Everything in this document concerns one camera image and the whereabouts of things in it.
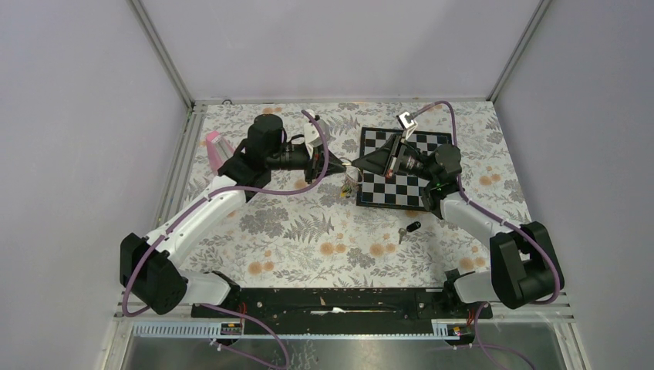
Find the key with black fob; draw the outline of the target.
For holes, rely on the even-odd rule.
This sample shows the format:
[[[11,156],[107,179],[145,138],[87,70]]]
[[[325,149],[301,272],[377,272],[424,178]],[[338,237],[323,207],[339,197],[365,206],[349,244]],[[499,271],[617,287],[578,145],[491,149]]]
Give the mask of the key with black fob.
[[[407,225],[406,227],[401,227],[398,230],[398,235],[399,235],[398,244],[401,244],[403,242],[407,234],[410,234],[420,228],[421,228],[421,223],[419,221],[414,221],[411,224]]]

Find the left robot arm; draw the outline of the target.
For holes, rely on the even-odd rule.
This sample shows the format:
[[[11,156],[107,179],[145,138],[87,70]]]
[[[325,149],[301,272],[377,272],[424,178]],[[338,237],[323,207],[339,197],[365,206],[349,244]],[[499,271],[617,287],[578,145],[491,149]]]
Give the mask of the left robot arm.
[[[209,304],[222,317],[239,306],[237,293],[218,273],[185,271],[181,265],[191,250],[228,214],[244,206],[254,195],[290,197],[300,190],[270,190],[274,170],[301,170],[311,190],[327,176],[343,173],[346,166],[328,147],[329,127],[321,116],[304,111],[308,122],[293,143],[281,117],[256,116],[247,136],[220,166],[209,185],[183,210],[158,228],[140,237],[128,234],[120,243],[120,283],[124,286],[122,310],[126,317],[153,310],[158,315],[179,304]],[[130,296],[144,309],[130,311]]]

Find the keyring with coloured keys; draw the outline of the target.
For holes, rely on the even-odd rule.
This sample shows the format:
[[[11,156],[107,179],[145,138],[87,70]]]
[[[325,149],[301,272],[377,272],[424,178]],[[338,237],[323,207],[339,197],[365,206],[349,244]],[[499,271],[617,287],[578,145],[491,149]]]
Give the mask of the keyring with coloured keys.
[[[342,165],[345,168],[345,172],[340,190],[340,197],[351,198],[359,191],[363,182],[363,171],[358,167],[353,166],[351,162],[343,162]]]

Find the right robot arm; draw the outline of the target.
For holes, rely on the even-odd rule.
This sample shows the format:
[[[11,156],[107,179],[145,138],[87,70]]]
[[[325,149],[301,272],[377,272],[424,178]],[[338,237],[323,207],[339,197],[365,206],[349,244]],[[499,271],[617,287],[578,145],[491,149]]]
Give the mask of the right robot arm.
[[[482,301],[499,301],[511,309],[555,301],[565,280],[547,228],[537,221],[518,226],[471,200],[460,183],[460,161],[460,150],[452,144],[424,154],[396,134],[352,164],[386,178],[402,174],[426,180],[424,208],[488,248],[489,270],[457,278],[453,290],[443,295],[449,316],[460,318]]]

